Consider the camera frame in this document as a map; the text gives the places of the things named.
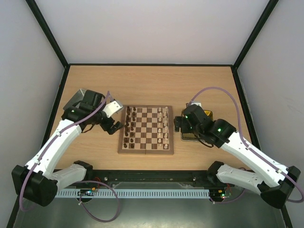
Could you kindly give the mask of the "gold metal tin tray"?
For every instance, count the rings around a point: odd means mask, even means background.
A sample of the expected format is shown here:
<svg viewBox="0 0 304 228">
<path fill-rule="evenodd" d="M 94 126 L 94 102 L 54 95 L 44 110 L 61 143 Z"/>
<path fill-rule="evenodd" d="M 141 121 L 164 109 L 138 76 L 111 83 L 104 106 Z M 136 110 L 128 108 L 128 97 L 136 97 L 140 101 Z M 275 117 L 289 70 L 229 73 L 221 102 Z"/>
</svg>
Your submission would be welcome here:
<svg viewBox="0 0 304 228">
<path fill-rule="evenodd" d="M 211 120 L 214 120 L 212 111 L 205 110 L 204 112 Z M 198 141 L 197 137 L 193 133 L 180 133 L 180 136 L 181 136 L 181 140 L 183 141 L 190 141 L 190 142 Z"/>
</svg>

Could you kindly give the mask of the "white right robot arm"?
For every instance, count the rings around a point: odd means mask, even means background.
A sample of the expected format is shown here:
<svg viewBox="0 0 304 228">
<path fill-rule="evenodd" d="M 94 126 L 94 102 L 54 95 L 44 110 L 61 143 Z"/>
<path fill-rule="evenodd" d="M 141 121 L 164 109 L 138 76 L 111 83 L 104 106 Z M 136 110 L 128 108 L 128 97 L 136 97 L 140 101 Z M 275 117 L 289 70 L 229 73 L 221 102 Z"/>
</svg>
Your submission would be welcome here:
<svg viewBox="0 0 304 228">
<path fill-rule="evenodd" d="M 276 209 L 282 209 L 290 200 L 301 171 L 265 155 L 226 120 L 213 120 L 201 106 L 192 104 L 174 118 L 174 127 L 176 132 L 191 133 L 200 143 L 232 154 L 252 170 L 235 169 L 215 161 L 208 169 L 210 185 L 231 183 L 240 186 L 260 195 L 263 201 Z"/>
</svg>

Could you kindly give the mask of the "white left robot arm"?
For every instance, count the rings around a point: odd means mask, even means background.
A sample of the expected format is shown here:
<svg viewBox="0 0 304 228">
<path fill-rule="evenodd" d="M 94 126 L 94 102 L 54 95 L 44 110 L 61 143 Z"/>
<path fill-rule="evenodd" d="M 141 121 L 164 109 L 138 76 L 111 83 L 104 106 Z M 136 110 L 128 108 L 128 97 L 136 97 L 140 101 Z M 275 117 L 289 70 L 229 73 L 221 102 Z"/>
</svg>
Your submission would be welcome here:
<svg viewBox="0 0 304 228">
<path fill-rule="evenodd" d="M 76 161 L 65 169 L 55 171 L 70 144 L 88 125 L 99 125 L 109 135 L 123 127 L 122 123 L 112 118 L 113 114 L 123 109 L 123 105 L 110 93 L 103 95 L 85 90 L 82 95 L 75 94 L 63 109 L 58 126 L 40 151 L 24 166 L 17 165 L 12 170 L 20 204 L 27 199 L 45 207 L 58 191 L 91 178 L 93 166 L 84 161 Z"/>
</svg>

